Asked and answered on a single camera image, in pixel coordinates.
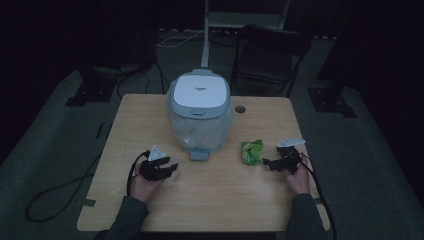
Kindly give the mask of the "green snack wrapper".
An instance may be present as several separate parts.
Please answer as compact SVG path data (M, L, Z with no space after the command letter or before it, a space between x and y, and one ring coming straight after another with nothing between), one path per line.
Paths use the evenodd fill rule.
M243 162L248 166L256 166L261 163L260 155L263 149L263 141L258 139L253 142L242 142Z

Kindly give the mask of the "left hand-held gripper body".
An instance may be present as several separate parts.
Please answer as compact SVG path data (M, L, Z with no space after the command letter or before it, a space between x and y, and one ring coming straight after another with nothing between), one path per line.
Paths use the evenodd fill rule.
M156 166L156 160L168 157L165 152L160 150L156 145L153 145L150 150L147 150L143 153L143 156L146 157L139 168L139 173L148 181L159 181L166 178L165 168L161 166Z

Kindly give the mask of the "person's right hand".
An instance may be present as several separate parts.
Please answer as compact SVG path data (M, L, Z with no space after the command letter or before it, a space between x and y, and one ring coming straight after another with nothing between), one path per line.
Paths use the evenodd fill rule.
M295 173L291 173L287 170L282 172L289 189L295 195L310 193L309 171L307 169L307 163L308 159L303 156L300 166Z

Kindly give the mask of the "black folding chair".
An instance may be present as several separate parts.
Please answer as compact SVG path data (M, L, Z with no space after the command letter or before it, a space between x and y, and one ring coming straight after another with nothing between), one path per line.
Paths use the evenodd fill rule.
M230 89L239 79L288 86L289 98L300 65L311 48L312 38L295 32L259 25L245 25L235 37Z

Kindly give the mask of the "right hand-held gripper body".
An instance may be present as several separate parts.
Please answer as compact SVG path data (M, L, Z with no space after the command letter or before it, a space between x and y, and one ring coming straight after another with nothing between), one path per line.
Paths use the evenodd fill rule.
M296 149L297 145L305 144L304 139L291 139L285 138L281 143L276 146L276 150L281 156L282 166L285 170L295 173L297 165L302 161L300 153Z

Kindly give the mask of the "person's left hand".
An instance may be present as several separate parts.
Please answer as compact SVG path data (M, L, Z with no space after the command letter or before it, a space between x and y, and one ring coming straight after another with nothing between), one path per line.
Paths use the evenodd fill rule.
M154 193L162 183L162 180L148 181L142 175L137 174L131 178L130 197L147 202L154 196Z

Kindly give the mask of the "white metal stand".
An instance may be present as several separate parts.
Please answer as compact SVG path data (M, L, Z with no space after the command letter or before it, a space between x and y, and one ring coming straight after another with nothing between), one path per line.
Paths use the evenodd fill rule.
M283 1L283 8L279 14L270 13L233 13L211 11L210 0L204 0L204 37L200 66L208 68L210 28L241 28L248 24L262 25L272 29L282 30L284 28L291 0Z

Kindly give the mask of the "grey lidded trash can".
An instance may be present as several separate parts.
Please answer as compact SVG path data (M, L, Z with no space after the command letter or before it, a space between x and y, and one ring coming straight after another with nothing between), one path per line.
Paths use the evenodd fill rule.
M222 76L209 69L180 75L170 85L166 107L174 136L191 160L206 161L225 144L233 112Z

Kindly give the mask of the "black stand base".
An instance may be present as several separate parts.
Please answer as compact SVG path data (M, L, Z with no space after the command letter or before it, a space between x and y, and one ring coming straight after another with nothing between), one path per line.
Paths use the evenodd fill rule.
M308 94L316 112L340 113L345 118L356 118L354 109L347 105L342 96L344 85L331 82L327 87L310 87Z
M118 77L96 71L93 67L80 67L82 82L66 106L84 106L87 102L108 102L118 82Z

